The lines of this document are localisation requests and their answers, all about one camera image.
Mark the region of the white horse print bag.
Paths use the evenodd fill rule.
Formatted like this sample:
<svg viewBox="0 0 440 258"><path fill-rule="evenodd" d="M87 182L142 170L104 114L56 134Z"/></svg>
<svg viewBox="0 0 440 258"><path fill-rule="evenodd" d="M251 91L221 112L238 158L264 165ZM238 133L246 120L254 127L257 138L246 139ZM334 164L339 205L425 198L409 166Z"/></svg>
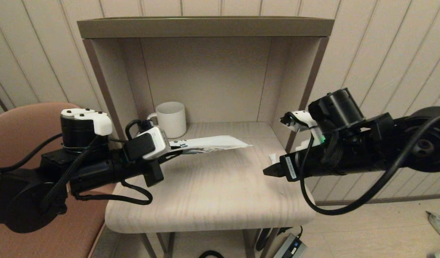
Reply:
<svg viewBox="0 0 440 258"><path fill-rule="evenodd" d="M204 137L194 139L179 139L170 142L172 149L169 154L181 153L182 155L203 154L215 151L223 151L238 148L252 147L253 145L229 136L219 135L215 137Z"/></svg>

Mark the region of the white ribbed ceramic mug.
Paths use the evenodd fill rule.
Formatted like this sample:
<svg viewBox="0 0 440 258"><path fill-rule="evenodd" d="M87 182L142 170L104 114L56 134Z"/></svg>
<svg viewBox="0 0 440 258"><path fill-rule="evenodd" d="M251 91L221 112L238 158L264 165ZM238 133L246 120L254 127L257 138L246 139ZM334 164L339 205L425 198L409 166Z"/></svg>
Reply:
<svg viewBox="0 0 440 258"><path fill-rule="evenodd" d="M185 105L170 101L156 106L156 112L147 116L148 120L154 119L154 124L165 131L169 139L182 137L187 132Z"/></svg>

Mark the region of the grey power adapter brick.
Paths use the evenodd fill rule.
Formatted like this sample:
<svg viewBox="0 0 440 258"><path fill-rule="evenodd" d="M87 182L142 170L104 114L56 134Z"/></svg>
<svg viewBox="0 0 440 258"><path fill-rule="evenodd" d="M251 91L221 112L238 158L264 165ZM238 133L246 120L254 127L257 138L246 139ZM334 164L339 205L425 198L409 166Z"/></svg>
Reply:
<svg viewBox="0 0 440 258"><path fill-rule="evenodd" d="M290 234L272 258L302 258L306 251L307 245Z"/></svg>

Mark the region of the pink brown upholstered chair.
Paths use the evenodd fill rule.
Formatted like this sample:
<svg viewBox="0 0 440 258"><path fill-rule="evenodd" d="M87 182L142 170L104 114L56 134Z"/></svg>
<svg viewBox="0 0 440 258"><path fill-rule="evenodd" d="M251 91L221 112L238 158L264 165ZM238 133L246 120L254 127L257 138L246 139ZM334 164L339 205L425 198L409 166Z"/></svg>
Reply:
<svg viewBox="0 0 440 258"><path fill-rule="evenodd" d="M0 115L0 167L22 160L43 141L61 132L61 111L77 108L46 102ZM0 224L0 258L91 258L104 228L107 201L66 200L67 212L32 233L19 234Z"/></svg>

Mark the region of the brown baseboard strip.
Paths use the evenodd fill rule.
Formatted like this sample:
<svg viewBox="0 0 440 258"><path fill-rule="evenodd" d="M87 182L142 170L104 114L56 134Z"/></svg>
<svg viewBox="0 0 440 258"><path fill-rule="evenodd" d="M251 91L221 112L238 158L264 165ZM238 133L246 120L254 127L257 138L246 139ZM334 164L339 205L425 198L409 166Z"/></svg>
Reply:
<svg viewBox="0 0 440 258"><path fill-rule="evenodd" d="M421 200L433 200L439 199L440 194L433 195L423 195L423 196L407 196L407 197L391 197L391 198L372 198L367 201L366 204L389 204L394 202L403 202L403 201L421 201ZM315 205L320 207L325 206L340 206L340 205L349 205L353 203L353 200L341 200L341 201L316 201Z"/></svg>

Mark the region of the beige wooden nightstand shelf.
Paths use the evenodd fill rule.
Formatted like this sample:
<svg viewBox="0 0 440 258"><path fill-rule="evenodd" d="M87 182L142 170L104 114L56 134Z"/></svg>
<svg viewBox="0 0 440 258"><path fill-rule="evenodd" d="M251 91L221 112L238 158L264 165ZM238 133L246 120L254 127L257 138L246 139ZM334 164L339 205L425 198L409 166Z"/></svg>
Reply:
<svg viewBox="0 0 440 258"><path fill-rule="evenodd" d="M165 180L151 188L151 205L109 201L111 230L155 233L172 258L176 233L241 230L247 258L262 228L273 255L280 227L306 224L315 212L296 183L264 176L269 154L293 150L295 132L279 118L302 110L334 20L297 17L121 17L77 22L86 53L116 124L144 119L158 104L182 102L184 138L231 135L248 148L179 156L162 165Z"/></svg>

